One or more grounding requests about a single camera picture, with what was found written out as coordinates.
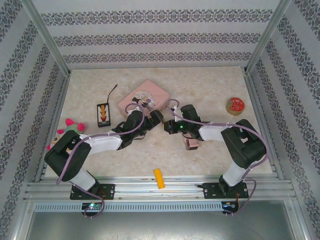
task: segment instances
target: gray metal panel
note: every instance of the gray metal panel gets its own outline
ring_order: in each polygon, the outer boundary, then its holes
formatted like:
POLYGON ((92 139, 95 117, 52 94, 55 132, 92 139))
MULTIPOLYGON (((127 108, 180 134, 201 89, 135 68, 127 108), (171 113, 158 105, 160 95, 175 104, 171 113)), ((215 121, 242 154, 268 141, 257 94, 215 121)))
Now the gray metal panel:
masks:
POLYGON ((291 240, 283 202, 250 202, 235 217, 220 212, 35 212, 28 240, 291 240))

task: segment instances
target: black wire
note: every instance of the black wire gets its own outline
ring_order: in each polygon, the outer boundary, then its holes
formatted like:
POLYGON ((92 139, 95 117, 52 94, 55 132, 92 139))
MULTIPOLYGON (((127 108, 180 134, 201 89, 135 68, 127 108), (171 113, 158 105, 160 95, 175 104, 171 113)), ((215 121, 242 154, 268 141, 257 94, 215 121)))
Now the black wire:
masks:
POLYGON ((106 100, 106 103, 107 103, 107 104, 109 103, 109 96, 110 96, 110 94, 112 93, 113 90, 115 90, 115 88, 116 88, 117 86, 118 86, 118 84, 116 84, 116 85, 114 86, 114 88, 112 88, 112 90, 109 92, 108 98, 107 98, 107 100, 106 100))
POLYGON ((135 138, 135 139, 133 139, 133 140, 142 140, 142 139, 145 138, 145 136, 146 136, 146 134, 143 134, 143 137, 142 137, 142 138, 135 138))
POLYGON ((192 137, 187 137, 187 136, 185 136, 184 134, 182 134, 182 136, 183 136, 185 139, 194 139, 194 138, 192 138, 192 137))

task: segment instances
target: pink box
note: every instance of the pink box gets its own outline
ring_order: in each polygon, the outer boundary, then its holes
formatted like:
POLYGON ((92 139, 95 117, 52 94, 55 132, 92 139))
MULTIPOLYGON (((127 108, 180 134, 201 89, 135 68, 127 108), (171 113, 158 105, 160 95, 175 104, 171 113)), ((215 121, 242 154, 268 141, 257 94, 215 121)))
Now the pink box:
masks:
MULTIPOLYGON (((153 110, 162 111, 167 107, 169 93, 147 80, 137 89, 130 93, 125 99, 118 104, 120 113, 125 118, 128 116, 125 112, 126 106, 130 103, 139 103, 143 106, 144 114, 148 116, 153 110)), ((127 110, 134 109, 135 106, 129 106, 127 110)))

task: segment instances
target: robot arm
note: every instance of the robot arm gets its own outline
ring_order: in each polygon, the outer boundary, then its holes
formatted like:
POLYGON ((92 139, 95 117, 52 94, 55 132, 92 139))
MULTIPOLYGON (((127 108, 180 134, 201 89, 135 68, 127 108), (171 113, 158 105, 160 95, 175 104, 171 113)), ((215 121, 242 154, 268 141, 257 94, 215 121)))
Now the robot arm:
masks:
POLYGON ((88 138, 74 150, 72 159, 62 177, 62 181, 69 181, 85 191, 96 194, 99 189, 98 181, 89 172, 82 169, 87 156, 103 151, 124 149, 129 146, 135 138, 144 136, 147 131, 152 130, 156 125, 161 123, 163 119, 161 112, 154 110, 150 113, 150 118, 145 116, 141 127, 134 130, 141 123, 142 117, 143 113, 139 108, 136 108, 129 111, 128 118, 125 122, 121 122, 111 131, 98 134, 98 136, 96 135, 95 137, 90 137, 85 134, 79 135, 72 130, 67 131, 50 151, 46 153, 44 160, 60 177, 69 158, 68 152, 70 151, 67 150, 73 150, 77 143, 88 138))
MULTIPOLYGON (((180 116, 184 119, 202 123, 196 109, 191 104, 183 106, 181 113, 180 116)), ((257 132, 246 119, 242 119, 236 124, 257 132)), ((224 194, 230 188, 242 182, 243 176, 250 166, 259 162, 266 154, 266 147, 256 135, 234 126, 202 125, 175 118, 175 120, 164 123, 164 130, 169 134, 189 133, 193 139, 199 141, 225 142, 233 162, 219 179, 219 188, 224 194)))

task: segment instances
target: wire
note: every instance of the wire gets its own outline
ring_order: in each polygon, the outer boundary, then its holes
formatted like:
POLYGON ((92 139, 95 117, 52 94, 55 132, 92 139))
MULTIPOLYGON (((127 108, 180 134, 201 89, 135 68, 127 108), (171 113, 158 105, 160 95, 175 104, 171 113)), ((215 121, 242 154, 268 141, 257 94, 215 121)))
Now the wire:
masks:
POLYGON ((187 137, 187 136, 185 136, 183 133, 182 133, 182 136, 183 136, 185 139, 194 139, 194 138, 192 138, 192 137, 187 137))
MULTIPOLYGON (((73 155, 75 154, 76 149, 80 146, 80 144, 82 144, 83 142, 85 142, 86 140, 88 140, 88 139, 90 139, 90 138, 92 139, 92 138, 97 138, 97 137, 107 137, 107 136, 108 136, 108 137, 111 137, 111 136, 118 136, 118 135, 130 134, 130 133, 133 133, 134 131, 138 130, 138 129, 142 126, 142 124, 143 124, 144 121, 145 121, 145 112, 144 112, 143 107, 142 107, 140 104, 137 104, 137 103, 130 103, 130 104, 128 104, 128 105, 126 106, 126 108, 125 108, 125 112, 128 113, 128 112, 127 112, 127 108, 128 108, 129 106, 132 106, 132 105, 138 106, 138 107, 140 108, 140 110, 142 111, 142 119, 141 119, 141 122, 139 123, 139 125, 138 125, 137 127, 135 127, 134 129, 130 130, 130 131, 119 132, 119 133, 113 132, 113 133, 94 134, 94 135, 87 136, 87 137, 85 137, 84 139, 80 140, 80 141, 74 146, 72 152, 70 153, 68 159, 66 160, 66 163, 65 163, 65 165, 64 165, 64 168, 63 168, 63 170, 62 170, 59 178, 58 178, 57 181, 56 181, 56 184, 57 184, 57 185, 62 181, 62 178, 64 177, 64 175, 65 175, 65 173, 66 173, 66 171, 67 171, 67 169, 68 169, 68 166, 69 166, 69 164, 70 164, 70 162, 71 162, 71 159, 72 159, 73 155)), ((104 201, 100 196, 95 195, 95 194, 93 194, 93 193, 91 193, 91 192, 89 192, 89 191, 86 191, 86 190, 84 190, 83 188, 81 188, 80 186, 78 186, 78 185, 76 185, 76 184, 74 184, 74 183, 72 183, 72 184, 73 184, 76 188, 78 188, 79 190, 81 190, 82 192, 84 192, 85 194, 88 194, 88 195, 90 195, 90 196, 93 196, 93 197, 101 200, 101 204, 102 204, 101 210, 100 210, 97 214, 95 214, 94 216, 90 216, 90 218, 93 219, 93 218, 99 216, 99 215, 104 211, 104 209, 105 209, 105 201, 104 201)), ((88 216, 86 215, 87 210, 88 210, 88 209, 86 208, 86 210, 84 211, 84 217, 88 217, 88 216)))
POLYGON ((236 202, 237 205, 239 205, 239 193, 236 192, 235 195, 236 195, 236 200, 235 200, 235 202, 236 202))
POLYGON ((112 88, 112 90, 109 92, 108 98, 106 99, 106 103, 107 103, 107 104, 109 103, 110 94, 112 93, 113 90, 115 90, 115 88, 116 88, 117 86, 118 86, 118 84, 116 84, 116 85, 114 86, 114 88, 112 88))
POLYGON ((142 136, 143 136, 143 137, 141 137, 141 138, 135 138, 135 139, 133 139, 133 140, 142 140, 142 139, 145 138, 146 134, 143 134, 142 136))
MULTIPOLYGON (((178 100, 173 99, 173 98, 168 100, 169 103, 170 103, 170 101, 175 101, 175 102, 177 102, 177 107, 178 107, 179 104, 180 104, 178 100)), ((212 123, 212 122, 211 122, 211 123, 210 123, 210 122, 209 122, 209 123, 206 123, 206 122, 192 121, 192 120, 189 120, 189 119, 184 118, 183 116, 179 116, 179 115, 176 114, 174 111, 172 111, 172 109, 171 109, 169 106, 168 106, 168 108, 169 108, 169 110, 170 110, 170 112, 171 112, 172 115, 178 117, 179 119, 181 119, 181 120, 183 120, 183 121, 186 121, 186 122, 189 122, 189 123, 192 123, 192 124, 199 124, 199 125, 213 126, 213 127, 236 127, 236 128, 240 128, 240 129, 246 130, 246 131, 248 131, 248 132, 256 135, 256 136, 262 141, 262 143, 263 143, 263 145, 264 145, 264 147, 265 147, 265 152, 266 152, 266 153, 265 153, 265 155, 264 155, 264 158, 263 158, 261 161, 259 161, 259 162, 255 163, 255 164, 251 165, 251 166, 244 172, 244 174, 243 174, 242 177, 241 177, 242 180, 244 179, 244 177, 245 177, 253 168, 255 168, 255 167, 263 164, 263 163, 268 159, 268 157, 269 157, 269 155, 270 155, 270 148, 269 148, 269 145, 268 145, 267 141, 266 141, 259 133, 257 133, 256 131, 254 131, 254 130, 248 128, 248 127, 245 127, 245 126, 242 126, 242 125, 238 125, 238 124, 233 124, 233 123, 212 123)))
POLYGON ((229 211, 229 210, 223 209, 224 212, 227 212, 227 213, 231 214, 232 217, 233 217, 234 215, 237 215, 240 211, 242 211, 242 210, 245 208, 245 206, 248 204, 248 202, 250 201, 251 197, 254 195, 254 192, 255 192, 255 190, 256 190, 256 188, 257 188, 257 181, 256 181, 256 180, 254 180, 254 179, 245 179, 244 181, 246 181, 246 182, 254 182, 254 186, 253 186, 253 189, 252 189, 249 197, 248 197, 247 200, 244 202, 244 204, 241 206, 241 208, 238 209, 238 211, 236 211, 236 212, 231 212, 231 211, 229 211))
POLYGON ((83 213, 83 215, 84 215, 85 218, 93 219, 93 218, 98 217, 98 216, 104 211, 104 209, 105 209, 105 201, 104 201, 104 199, 103 199, 102 197, 98 196, 98 195, 95 195, 95 194, 93 194, 93 193, 91 193, 91 192, 88 192, 88 191, 84 190, 82 187, 80 187, 80 186, 78 186, 78 185, 76 185, 76 184, 73 184, 73 185, 74 185, 76 188, 78 188, 79 190, 81 190, 82 192, 84 192, 85 194, 88 194, 88 195, 90 195, 90 196, 92 196, 92 197, 95 197, 95 198, 101 200, 101 205, 102 205, 102 206, 101 206, 101 209, 100 209, 100 211, 98 211, 95 215, 93 215, 93 216, 87 216, 87 210, 89 209, 88 207, 84 210, 84 213, 83 213))

